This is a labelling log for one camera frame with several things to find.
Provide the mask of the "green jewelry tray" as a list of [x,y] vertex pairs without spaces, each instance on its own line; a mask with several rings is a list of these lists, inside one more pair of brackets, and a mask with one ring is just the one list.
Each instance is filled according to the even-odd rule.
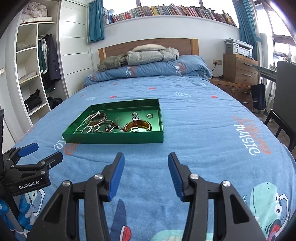
[[[94,126],[88,125],[89,117],[103,112],[107,120]],[[151,131],[134,129],[125,132],[124,127],[132,121],[135,111],[139,120],[148,121]],[[164,141],[161,108],[158,99],[139,99],[94,104],[82,112],[62,133],[67,143],[75,144],[150,144]]]

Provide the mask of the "white printer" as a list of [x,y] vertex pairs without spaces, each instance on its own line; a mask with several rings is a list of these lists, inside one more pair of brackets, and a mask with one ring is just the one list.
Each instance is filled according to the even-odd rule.
[[225,49],[226,53],[229,54],[240,54],[248,58],[253,58],[253,46],[247,44],[246,42],[236,40],[236,39],[225,39]]

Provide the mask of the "black bag in wardrobe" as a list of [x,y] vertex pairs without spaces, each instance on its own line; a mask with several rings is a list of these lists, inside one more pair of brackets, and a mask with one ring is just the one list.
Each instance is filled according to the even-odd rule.
[[47,101],[49,103],[51,110],[63,102],[63,100],[61,98],[59,98],[59,97],[53,98],[51,96],[47,97]]

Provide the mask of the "row of books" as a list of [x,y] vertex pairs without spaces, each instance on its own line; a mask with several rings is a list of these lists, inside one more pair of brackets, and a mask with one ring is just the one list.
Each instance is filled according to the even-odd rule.
[[176,6],[157,5],[157,6],[137,6],[119,14],[112,13],[111,10],[103,10],[102,20],[103,25],[117,23],[134,18],[143,18],[146,16],[189,16],[193,18],[204,18],[208,20],[218,21],[237,28],[233,18],[222,10],[222,13],[217,13],[215,10],[196,6]]

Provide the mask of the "silver charm pendant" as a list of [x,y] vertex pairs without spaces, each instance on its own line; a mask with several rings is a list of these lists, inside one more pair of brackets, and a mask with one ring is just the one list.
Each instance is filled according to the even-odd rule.
[[132,112],[132,120],[133,121],[139,120],[139,116],[138,116],[138,114],[135,111]]

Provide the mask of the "black clothes on shelf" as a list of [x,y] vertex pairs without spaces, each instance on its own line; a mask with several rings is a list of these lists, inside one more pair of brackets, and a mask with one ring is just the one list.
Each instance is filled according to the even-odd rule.
[[29,96],[28,99],[24,101],[25,107],[27,112],[32,111],[36,106],[39,106],[42,104],[41,97],[40,95],[40,90],[37,89],[33,94]]

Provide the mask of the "black tote bag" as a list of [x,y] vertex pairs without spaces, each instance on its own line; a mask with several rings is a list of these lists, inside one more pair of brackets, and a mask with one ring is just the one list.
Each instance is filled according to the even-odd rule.
[[254,109],[265,110],[266,98],[265,98],[265,84],[262,79],[260,84],[251,86],[252,105]]

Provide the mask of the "olive green jacket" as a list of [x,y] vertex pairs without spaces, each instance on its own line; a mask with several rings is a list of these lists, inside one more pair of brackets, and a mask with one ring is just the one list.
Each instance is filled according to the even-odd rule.
[[109,69],[116,69],[121,68],[122,66],[127,65],[126,61],[127,55],[126,54],[120,54],[117,56],[109,56],[106,57],[98,66],[99,72],[104,72]]

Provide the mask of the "grey puffer jacket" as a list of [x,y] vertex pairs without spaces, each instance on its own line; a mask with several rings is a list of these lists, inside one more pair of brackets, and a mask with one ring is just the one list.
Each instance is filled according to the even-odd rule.
[[159,44],[145,44],[128,51],[126,61],[130,66],[138,66],[154,62],[167,62],[178,58],[179,51],[175,48],[166,48]]

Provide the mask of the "white sliding wardrobe door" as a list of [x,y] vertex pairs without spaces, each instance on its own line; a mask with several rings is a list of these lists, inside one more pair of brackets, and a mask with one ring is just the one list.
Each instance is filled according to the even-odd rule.
[[59,15],[59,50],[65,91],[78,92],[93,72],[88,40],[88,7],[81,1],[62,1]]

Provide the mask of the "left teal curtain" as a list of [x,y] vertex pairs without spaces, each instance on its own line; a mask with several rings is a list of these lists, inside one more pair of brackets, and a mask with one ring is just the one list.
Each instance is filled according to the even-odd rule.
[[90,43],[104,40],[103,0],[96,0],[89,3],[88,10]]

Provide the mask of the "white open shelf wardrobe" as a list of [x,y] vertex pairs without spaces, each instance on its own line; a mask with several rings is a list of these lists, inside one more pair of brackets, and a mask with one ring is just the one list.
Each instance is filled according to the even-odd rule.
[[[51,35],[56,47],[58,47],[58,23],[61,1],[38,1],[44,4],[48,10],[48,16],[52,17],[50,22],[21,23],[21,14],[16,17],[16,33],[14,43],[14,71],[15,83],[12,94],[13,106],[16,108],[16,117],[23,131],[27,131],[36,124],[43,116],[51,111],[48,97],[67,98],[63,80],[55,83],[55,89],[47,92],[42,80],[38,40],[46,35]],[[40,91],[41,103],[28,111],[25,100],[36,90]]]

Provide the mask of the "blue cartoon bed cover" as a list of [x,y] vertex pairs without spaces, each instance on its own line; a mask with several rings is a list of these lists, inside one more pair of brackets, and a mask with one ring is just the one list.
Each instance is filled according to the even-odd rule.
[[[157,144],[68,144],[62,133],[93,104],[157,98],[164,141]],[[268,127],[245,106],[207,80],[192,76],[114,79],[85,87],[38,121],[16,144],[39,149],[20,159],[36,163],[54,152],[62,163],[51,185],[30,195],[40,211],[64,180],[86,181],[117,153],[125,168],[105,213],[112,240],[180,240],[188,204],[176,195],[168,155],[206,181],[230,181],[250,207],[268,240],[295,212],[295,160]]]

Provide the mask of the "grey chair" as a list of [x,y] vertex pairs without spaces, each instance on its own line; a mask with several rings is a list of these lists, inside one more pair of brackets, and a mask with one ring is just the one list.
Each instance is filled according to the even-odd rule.
[[290,138],[289,151],[295,148],[295,91],[295,63],[279,61],[277,63],[273,108],[270,110],[264,124],[267,125],[270,119],[275,120],[279,125],[277,134],[284,130]]

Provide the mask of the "wooden bedside table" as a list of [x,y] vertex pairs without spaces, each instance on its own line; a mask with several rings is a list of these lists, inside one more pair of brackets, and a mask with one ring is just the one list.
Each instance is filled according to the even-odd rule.
[[249,110],[253,110],[253,100],[251,95],[251,87],[243,84],[233,83],[226,79],[211,78],[210,82],[216,85],[229,95],[241,102]]

